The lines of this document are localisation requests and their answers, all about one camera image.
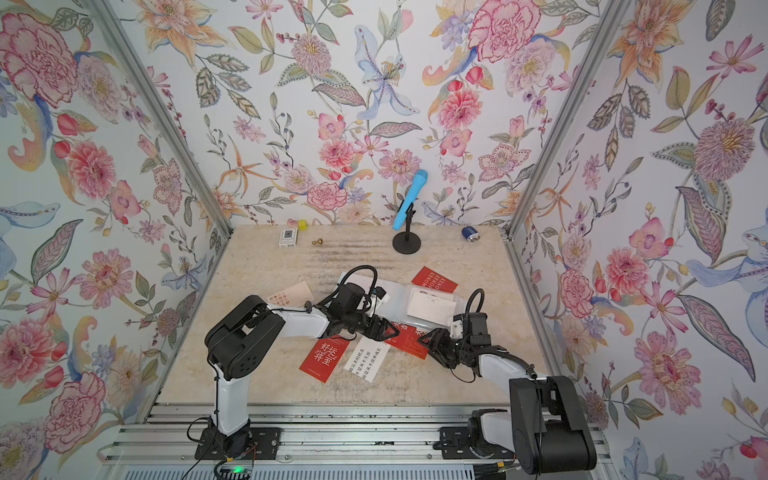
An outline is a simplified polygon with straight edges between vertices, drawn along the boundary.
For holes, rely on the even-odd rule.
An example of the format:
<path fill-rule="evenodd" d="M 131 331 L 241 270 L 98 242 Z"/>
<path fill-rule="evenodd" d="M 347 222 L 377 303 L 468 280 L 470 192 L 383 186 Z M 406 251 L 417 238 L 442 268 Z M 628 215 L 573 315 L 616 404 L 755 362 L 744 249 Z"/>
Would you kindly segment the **white card black text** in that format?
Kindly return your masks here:
<path fill-rule="evenodd" d="M 390 348 L 391 346 L 385 342 L 364 337 L 355 347 L 344 369 L 369 383 L 373 383 Z"/>

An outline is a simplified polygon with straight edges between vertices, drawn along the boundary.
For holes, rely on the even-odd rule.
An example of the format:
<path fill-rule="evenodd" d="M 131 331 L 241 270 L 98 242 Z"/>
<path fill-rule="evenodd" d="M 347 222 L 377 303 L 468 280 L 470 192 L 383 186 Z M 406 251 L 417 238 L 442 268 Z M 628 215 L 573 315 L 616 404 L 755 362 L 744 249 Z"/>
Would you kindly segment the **small blue cylinder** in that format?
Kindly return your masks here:
<path fill-rule="evenodd" d="M 475 242 L 481 238 L 479 231 L 473 226 L 462 228 L 462 236 L 467 242 Z"/>

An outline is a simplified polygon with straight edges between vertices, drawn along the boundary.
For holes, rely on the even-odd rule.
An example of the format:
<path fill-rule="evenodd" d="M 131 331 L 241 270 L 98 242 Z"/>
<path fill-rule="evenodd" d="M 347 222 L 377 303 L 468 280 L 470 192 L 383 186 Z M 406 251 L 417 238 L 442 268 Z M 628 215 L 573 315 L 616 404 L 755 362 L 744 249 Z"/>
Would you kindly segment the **red card gold characters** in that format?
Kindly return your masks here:
<path fill-rule="evenodd" d="M 419 338 L 425 335 L 425 332 L 405 324 L 395 324 L 395 327 L 399 334 L 387 339 L 386 343 L 402 352 L 425 360 L 428 356 L 428 349 L 419 343 Z"/>

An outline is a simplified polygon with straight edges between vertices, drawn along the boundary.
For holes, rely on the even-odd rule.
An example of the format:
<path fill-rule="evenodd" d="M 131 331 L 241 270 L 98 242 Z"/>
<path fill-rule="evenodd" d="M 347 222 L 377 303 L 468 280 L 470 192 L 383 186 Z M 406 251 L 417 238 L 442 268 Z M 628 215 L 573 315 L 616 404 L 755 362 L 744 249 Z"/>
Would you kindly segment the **white playing card box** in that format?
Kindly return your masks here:
<path fill-rule="evenodd" d="M 298 243 L 298 232 L 299 232 L 299 229 L 297 227 L 283 229 L 280 232 L 280 236 L 279 236 L 279 242 L 278 242 L 279 247 L 280 248 L 295 247 Z"/>

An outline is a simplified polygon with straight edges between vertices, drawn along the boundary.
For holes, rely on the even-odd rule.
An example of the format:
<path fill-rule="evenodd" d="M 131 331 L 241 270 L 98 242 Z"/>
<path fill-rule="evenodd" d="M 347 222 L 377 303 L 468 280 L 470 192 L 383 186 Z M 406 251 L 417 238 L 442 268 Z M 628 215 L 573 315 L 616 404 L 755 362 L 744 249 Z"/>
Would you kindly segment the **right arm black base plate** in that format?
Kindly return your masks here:
<path fill-rule="evenodd" d="M 512 451 L 486 442 L 467 426 L 440 428 L 432 448 L 439 451 L 444 460 L 515 460 Z"/>

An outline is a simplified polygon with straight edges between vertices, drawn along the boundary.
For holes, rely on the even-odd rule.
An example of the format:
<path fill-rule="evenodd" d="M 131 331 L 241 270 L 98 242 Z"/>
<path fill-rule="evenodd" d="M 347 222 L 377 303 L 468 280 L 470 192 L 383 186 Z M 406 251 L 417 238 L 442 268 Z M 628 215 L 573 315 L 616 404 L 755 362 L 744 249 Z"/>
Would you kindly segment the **aluminium corner post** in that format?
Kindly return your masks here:
<path fill-rule="evenodd" d="M 623 17 L 630 6 L 630 1 L 607 1 L 606 8 L 599 22 L 589 48 L 580 63 L 580 72 L 573 81 L 569 93 L 565 97 L 562 108 L 555 118 L 550 135 L 544 143 L 539 159 L 533 165 L 531 176 L 525 184 L 522 199 L 517 211 L 512 216 L 507 240 L 524 230 L 525 218 L 537 196 L 548 169 L 555 161 L 556 154 L 565 140 L 571 125 L 577 117 L 578 110 L 587 96 L 595 74 L 609 48 L 609 43 L 620 29 Z"/>
<path fill-rule="evenodd" d="M 213 191 L 195 162 L 193 153 L 177 128 L 175 121 L 168 113 L 162 95 L 154 86 L 145 65 L 120 25 L 114 10 L 108 1 L 85 0 L 83 4 L 94 19 L 95 24 L 101 29 L 109 46 L 115 50 L 114 55 L 118 63 L 125 69 L 127 78 L 146 102 L 156 128 L 176 155 L 182 170 L 209 214 L 209 219 L 221 231 L 223 237 L 229 240 L 233 234 L 231 223 L 225 218 L 222 209 L 214 198 Z"/>

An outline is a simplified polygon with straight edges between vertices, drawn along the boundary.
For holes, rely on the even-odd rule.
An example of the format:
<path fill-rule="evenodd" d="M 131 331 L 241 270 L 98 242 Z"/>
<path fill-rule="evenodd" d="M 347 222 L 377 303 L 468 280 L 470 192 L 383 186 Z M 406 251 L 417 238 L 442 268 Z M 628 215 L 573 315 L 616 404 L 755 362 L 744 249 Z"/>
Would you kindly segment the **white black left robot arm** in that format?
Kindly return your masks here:
<path fill-rule="evenodd" d="M 386 295 L 377 280 L 375 267 L 357 266 L 329 295 L 302 307 L 277 306 L 250 295 L 211 328 L 204 340 L 215 384 L 214 410 L 206 427 L 210 441 L 220 446 L 247 443 L 249 377 L 277 339 L 331 339 L 344 331 L 379 342 L 397 337 L 398 327 L 376 313 L 376 304 Z"/>

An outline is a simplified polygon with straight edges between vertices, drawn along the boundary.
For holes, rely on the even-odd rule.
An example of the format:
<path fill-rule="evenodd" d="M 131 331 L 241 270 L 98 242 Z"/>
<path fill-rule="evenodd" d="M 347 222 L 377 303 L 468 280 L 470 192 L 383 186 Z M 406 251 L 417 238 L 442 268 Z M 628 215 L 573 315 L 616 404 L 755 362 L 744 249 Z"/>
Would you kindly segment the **red money card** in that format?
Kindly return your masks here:
<path fill-rule="evenodd" d="M 454 293 L 458 284 L 429 267 L 422 267 L 411 280 L 414 286 L 443 293 Z"/>

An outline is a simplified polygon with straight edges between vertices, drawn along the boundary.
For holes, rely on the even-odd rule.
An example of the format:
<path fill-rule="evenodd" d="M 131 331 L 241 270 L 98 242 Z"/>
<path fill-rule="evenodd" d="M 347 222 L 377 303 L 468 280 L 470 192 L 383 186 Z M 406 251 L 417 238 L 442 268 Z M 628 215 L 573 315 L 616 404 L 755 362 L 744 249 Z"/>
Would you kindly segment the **aluminium corner post left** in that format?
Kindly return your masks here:
<path fill-rule="evenodd" d="M 146 102 L 156 128 L 176 155 L 182 170 L 209 214 L 209 219 L 221 231 L 223 237 L 229 240 L 233 234 L 231 223 L 225 218 L 222 209 L 214 198 L 213 191 L 195 162 L 193 153 L 177 128 L 175 121 L 168 113 L 162 95 L 154 86 L 145 65 L 120 25 L 114 10 L 108 1 L 85 0 L 83 4 L 94 19 L 95 24 L 101 29 L 109 46 L 115 50 L 114 55 L 118 63 L 125 69 L 127 78 Z"/>

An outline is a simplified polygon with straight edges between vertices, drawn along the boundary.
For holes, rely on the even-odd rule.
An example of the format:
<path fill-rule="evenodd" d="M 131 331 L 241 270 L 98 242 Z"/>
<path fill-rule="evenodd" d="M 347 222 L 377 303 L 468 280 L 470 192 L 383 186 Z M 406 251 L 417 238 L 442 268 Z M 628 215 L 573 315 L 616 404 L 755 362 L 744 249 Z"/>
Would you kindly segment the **aluminium corner post right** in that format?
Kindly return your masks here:
<path fill-rule="evenodd" d="M 565 97 L 562 108 L 555 118 L 550 135 L 544 143 L 539 159 L 533 165 L 531 176 L 525 184 L 522 199 L 517 211 L 512 216 L 507 240 L 524 230 L 525 218 L 537 196 L 548 169 L 555 161 L 556 154 L 565 140 L 571 125 L 577 117 L 578 110 L 587 96 L 595 74 L 609 48 L 609 43 L 620 29 L 623 17 L 630 6 L 630 1 L 607 1 L 606 8 L 599 22 L 589 48 L 580 63 L 580 72 L 573 81 L 569 93 Z"/>

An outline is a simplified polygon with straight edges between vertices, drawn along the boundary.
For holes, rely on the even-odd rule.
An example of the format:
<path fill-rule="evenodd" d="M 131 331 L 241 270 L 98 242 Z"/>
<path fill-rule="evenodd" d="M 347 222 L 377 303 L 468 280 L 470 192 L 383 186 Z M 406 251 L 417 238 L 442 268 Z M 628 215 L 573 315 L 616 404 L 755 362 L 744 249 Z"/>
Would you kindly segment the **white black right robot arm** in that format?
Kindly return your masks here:
<path fill-rule="evenodd" d="M 445 459 L 513 460 L 534 476 L 594 469 L 597 447 L 573 381 L 540 374 L 532 363 L 494 345 L 484 300 L 484 290 L 476 289 L 449 328 L 418 342 L 449 371 L 464 366 L 475 380 L 499 387 L 509 406 L 475 410 L 464 427 L 441 428 L 433 448 Z"/>

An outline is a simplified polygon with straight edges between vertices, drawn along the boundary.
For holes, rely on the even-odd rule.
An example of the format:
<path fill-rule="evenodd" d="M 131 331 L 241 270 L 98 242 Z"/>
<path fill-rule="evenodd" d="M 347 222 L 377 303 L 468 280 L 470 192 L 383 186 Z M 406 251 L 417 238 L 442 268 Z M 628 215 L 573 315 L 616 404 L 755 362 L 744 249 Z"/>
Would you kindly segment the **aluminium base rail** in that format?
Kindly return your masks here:
<path fill-rule="evenodd" d="M 444 460 L 432 448 L 442 427 L 464 427 L 477 405 L 265 404 L 254 428 L 281 428 L 275 460 L 195 460 L 207 425 L 202 404 L 155 406 L 147 422 L 119 428 L 98 459 L 109 478 L 482 478 L 523 477 L 515 461 Z"/>

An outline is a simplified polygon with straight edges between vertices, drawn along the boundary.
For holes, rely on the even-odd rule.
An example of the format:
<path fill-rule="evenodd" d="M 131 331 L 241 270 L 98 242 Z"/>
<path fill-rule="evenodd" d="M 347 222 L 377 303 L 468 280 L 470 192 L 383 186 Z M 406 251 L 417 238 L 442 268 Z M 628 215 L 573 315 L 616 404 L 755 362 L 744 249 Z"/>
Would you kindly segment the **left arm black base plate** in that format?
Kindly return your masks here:
<path fill-rule="evenodd" d="M 243 428 L 226 436 L 216 426 L 206 427 L 195 460 L 275 460 L 283 430 L 276 427 Z"/>

